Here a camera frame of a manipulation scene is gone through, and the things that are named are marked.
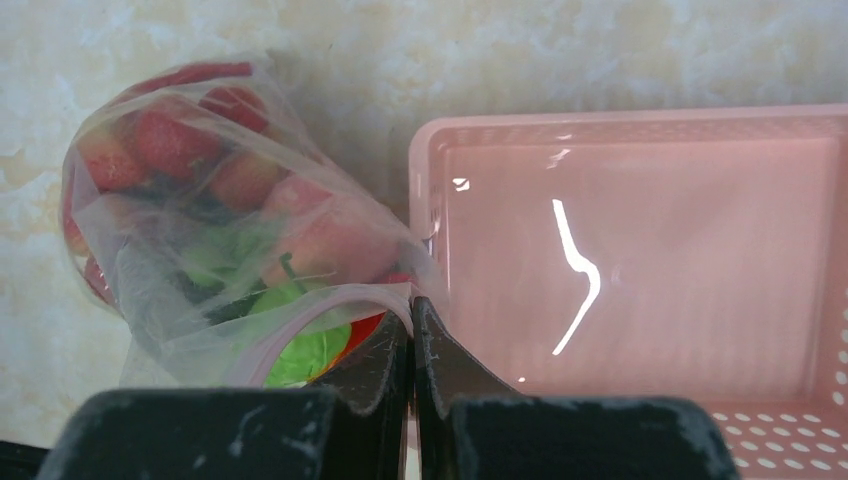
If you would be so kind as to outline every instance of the toy fruit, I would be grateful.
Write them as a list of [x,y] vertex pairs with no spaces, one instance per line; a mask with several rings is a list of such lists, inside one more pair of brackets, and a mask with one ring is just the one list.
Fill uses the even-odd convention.
[[397,260],[395,237],[379,230],[360,200],[332,196],[297,175],[278,183],[265,202],[263,218],[280,215],[288,218],[287,229],[271,249],[274,261],[262,273],[266,285],[288,281],[276,261],[286,253],[301,277],[332,284],[368,283]]
[[244,87],[216,87],[200,100],[201,107],[254,132],[268,126],[265,103]]
[[209,182],[209,190],[230,209],[248,212],[262,206],[282,171],[270,158],[239,152],[224,160]]
[[77,139],[76,147],[101,192],[133,187],[150,178],[147,167],[133,158],[105,127],[86,132]]
[[109,102],[108,105],[118,105],[165,87],[200,83],[215,78],[249,77],[252,73],[253,66],[250,62],[192,63],[175,72],[166,73],[137,83],[124,90],[114,100]]
[[141,160],[177,179],[194,179],[198,168],[216,160],[223,149],[218,135],[190,124],[206,115],[210,114],[180,95],[151,103],[135,124],[135,148]]

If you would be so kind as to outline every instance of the pink basket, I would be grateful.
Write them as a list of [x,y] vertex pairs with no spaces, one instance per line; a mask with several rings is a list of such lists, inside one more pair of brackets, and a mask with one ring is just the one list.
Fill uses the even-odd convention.
[[437,120],[410,199],[506,382],[691,398],[746,478],[848,478],[848,105]]

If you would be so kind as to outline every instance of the strawberry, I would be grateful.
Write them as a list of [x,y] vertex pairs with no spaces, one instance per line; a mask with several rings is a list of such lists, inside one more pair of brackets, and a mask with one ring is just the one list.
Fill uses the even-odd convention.
[[274,187],[265,201],[264,216],[300,215],[332,197],[333,194],[317,182],[292,174]]
[[174,85],[188,85],[224,77],[249,77],[251,74],[253,74],[253,66],[250,62],[191,63],[180,67],[175,72],[137,83],[127,91],[145,94]]
[[209,190],[224,205],[238,212],[260,207],[280,180],[282,168],[253,152],[230,156],[215,172]]
[[140,185],[149,178],[147,167],[136,161],[117,137],[103,126],[86,132],[77,139],[76,147],[101,192]]
[[115,306],[115,296],[112,294],[112,289],[106,284],[106,277],[94,257],[88,257],[88,260],[86,260],[83,278],[95,295],[107,305]]
[[70,165],[70,173],[67,176],[67,181],[63,186],[62,192],[62,210],[59,220],[62,222],[62,233],[65,237],[65,244],[68,249],[77,255],[85,256],[89,254],[88,244],[85,243],[85,238],[82,232],[71,216],[72,199],[74,196],[74,165]]
[[[281,207],[279,198],[274,197],[272,192],[266,201],[264,218],[274,215],[273,209],[285,211],[285,204]],[[375,225],[362,205],[350,197],[336,197],[319,208],[289,218],[286,229],[272,248],[270,257],[274,261],[262,273],[262,280],[268,286],[290,281],[290,276],[276,261],[283,255],[290,255],[289,265],[299,277],[320,277],[336,285],[367,283],[388,270],[398,253],[398,244],[391,232]]]
[[192,180],[196,167],[218,158],[223,142],[188,122],[208,115],[179,95],[167,95],[139,113],[135,148],[150,167],[180,180]]
[[262,99],[244,87],[213,88],[200,100],[200,106],[257,133],[268,126]]

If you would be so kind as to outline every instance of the plastic wrap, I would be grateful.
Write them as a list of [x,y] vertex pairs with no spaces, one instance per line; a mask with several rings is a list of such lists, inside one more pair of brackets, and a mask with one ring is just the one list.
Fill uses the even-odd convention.
[[88,289],[130,327],[124,384],[296,385],[350,349],[358,321],[404,318],[410,285],[445,301],[427,251],[317,149],[274,67],[163,72],[68,150],[60,222]]

